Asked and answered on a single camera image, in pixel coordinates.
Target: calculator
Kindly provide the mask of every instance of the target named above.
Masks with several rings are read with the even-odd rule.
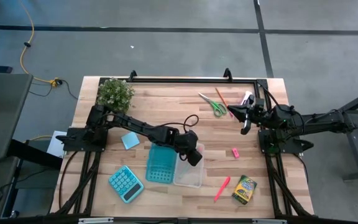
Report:
[[[128,166],[122,166],[113,174],[109,178],[109,184],[125,203],[134,200],[144,188]]]

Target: teal plastic basket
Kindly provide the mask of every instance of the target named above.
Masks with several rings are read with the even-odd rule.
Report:
[[[176,161],[177,154],[174,149],[152,144],[147,160],[146,180],[171,184]]]

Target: gray floor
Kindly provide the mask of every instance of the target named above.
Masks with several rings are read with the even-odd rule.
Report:
[[[38,25],[257,28],[251,0],[24,2]],[[266,29],[358,30],[358,0],[260,0],[260,6]],[[29,22],[16,1],[0,0],[0,24]],[[0,30],[0,65],[21,73],[19,56],[29,36]],[[267,43],[274,77],[285,79],[299,112],[322,113],[358,95],[358,36],[267,35]],[[266,77],[258,34],[39,31],[25,65],[37,77],[67,80],[76,95],[84,75],[128,75],[133,69],[139,75],[220,77],[229,67],[236,77]],[[46,93],[47,87],[32,91]],[[15,138],[65,130],[74,109],[65,86],[45,98],[29,95]],[[305,153],[315,213],[358,221],[358,181],[341,179],[357,171],[345,135],[305,139],[315,144]]]

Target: potted plant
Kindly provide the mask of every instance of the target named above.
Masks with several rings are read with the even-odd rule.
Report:
[[[107,106],[111,111],[126,113],[131,104],[135,90],[125,80],[110,78],[99,86],[96,102]]]

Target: wooden table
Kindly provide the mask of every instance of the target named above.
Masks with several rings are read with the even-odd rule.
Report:
[[[73,119],[73,127],[85,126],[88,113],[96,100],[100,77],[84,77],[79,100]],[[249,134],[240,134],[242,123],[228,114],[215,118],[212,108],[198,92],[214,101],[221,101],[215,87],[230,104],[238,104],[246,91],[254,91],[248,84],[206,84],[206,83],[134,83],[135,108],[127,113],[151,125],[167,122],[184,122],[184,119],[197,114],[199,123],[192,128],[199,142],[205,145],[203,185],[198,188],[158,184],[145,179],[146,162],[151,142],[139,136],[140,144],[128,151],[124,149],[121,136],[125,129],[109,130],[106,151],[102,153],[96,189],[94,193],[92,216],[109,217],[191,217],[191,218],[273,218],[272,199],[265,158],[257,141],[256,126]],[[284,81],[281,78],[268,79],[270,92],[279,103],[288,104]],[[236,147],[240,158],[235,159],[231,149]],[[71,153],[64,157],[62,170]],[[291,154],[283,154],[283,165],[289,189],[304,208],[313,213],[313,207],[306,183],[302,163]],[[63,182],[63,203],[73,193],[80,179],[84,152],[79,152],[69,164]],[[108,184],[108,178],[122,165],[129,166],[145,190],[131,203],[125,204]],[[239,177],[244,174],[258,183],[251,201],[242,205],[231,197]],[[213,199],[227,176],[229,185],[219,200]],[[58,209],[58,188],[55,191],[51,212]],[[277,190],[280,208],[284,212],[282,193]],[[81,211],[86,203],[85,190]]]

